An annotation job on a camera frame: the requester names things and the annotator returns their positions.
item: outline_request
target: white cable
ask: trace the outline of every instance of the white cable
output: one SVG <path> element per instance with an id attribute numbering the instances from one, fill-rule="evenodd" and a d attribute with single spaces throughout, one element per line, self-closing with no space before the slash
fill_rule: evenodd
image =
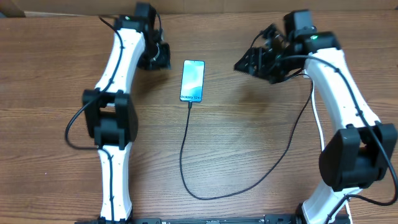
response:
<path id="1" fill-rule="evenodd" d="M 317 107 L 315 106 L 315 84 L 313 81 L 312 81 L 312 85 L 313 85 L 313 88 L 312 88 L 312 92 L 311 92 L 311 105 L 312 105 L 313 115 L 315 117 L 315 121 L 317 122 L 317 126 L 318 126 L 319 139 L 321 142 L 321 151 L 323 151 L 325 149 L 325 142 L 323 140 L 323 132 L 322 132 L 321 124 L 319 122 Z M 350 223 L 353 224 L 353 218 L 351 216 L 351 210 L 349 209 L 348 202 L 346 202 L 346 211 L 347 211 Z"/>

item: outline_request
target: blue screen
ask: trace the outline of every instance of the blue screen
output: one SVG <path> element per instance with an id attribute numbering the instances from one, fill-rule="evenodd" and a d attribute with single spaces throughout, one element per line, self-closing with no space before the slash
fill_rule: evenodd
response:
<path id="1" fill-rule="evenodd" d="M 181 101 L 201 102 L 205 62 L 186 60 L 182 72 Z"/>

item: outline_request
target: phone with blue screen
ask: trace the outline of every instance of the phone with blue screen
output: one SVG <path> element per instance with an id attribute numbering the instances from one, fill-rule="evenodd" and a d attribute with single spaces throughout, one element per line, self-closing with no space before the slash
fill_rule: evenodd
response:
<path id="1" fill-rule="evenodd" d="M 205 62 L 186 60 L 182 70 L 180 100 L 200 103 L 203 96 Z"/>

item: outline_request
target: phone screen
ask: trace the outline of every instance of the phone screen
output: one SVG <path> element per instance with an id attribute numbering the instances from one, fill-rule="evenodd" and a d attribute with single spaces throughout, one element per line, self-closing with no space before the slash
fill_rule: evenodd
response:
<path id="1" fill-rule="evenodd" d="M 201 102 L 205 62 L 197 60 L 184 61 L 181 82 L 181 101 Z"/>

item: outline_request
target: wooden table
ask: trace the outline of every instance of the wooden table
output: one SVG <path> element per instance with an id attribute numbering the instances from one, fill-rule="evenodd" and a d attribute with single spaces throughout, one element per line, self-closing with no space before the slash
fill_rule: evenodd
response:
<path id="1" fill-rule="evenodd" d="M 183 61 L 206 62 L 203 102 L 194 104 L 183 155 L 191 190 L 223 195 L 255 183 L 283 153 L 310 91 L 303 78 L 270 85 L 234 72 L 254 36 L 286 12 L 164 15 L 172 70 L 138 71 L 132 98 L 139 134 L 130 156 L 134 217 L 255 217 L 293 213 L 321 180 L 319 137 L 308 107 L 289 152 L 256 188 L 235 197 L 195 200 L 178 168 L 187 104 L 178 96 Z M 318 30 L 332 30 L 351 73 L 373 111 L 398 124 L 398 12 L 314 12 Z M 101 167 L 93 151 L 64 140 L 69 119 L 93 88 L 109 58 L 113 32 L 95 17 L 0 19 L 0 223 L 73 223 L 101 211 Z M 332 136 L 317 98 L 325 140 Z M 83 117 L 75 144 L 92 146 Z M 398 156 L 393 156 L 398 167 Z M 389 174 L 363 195 L 387 201 Z M 397 223 L 398 206 L 352 200 L 355 223 Z"/>

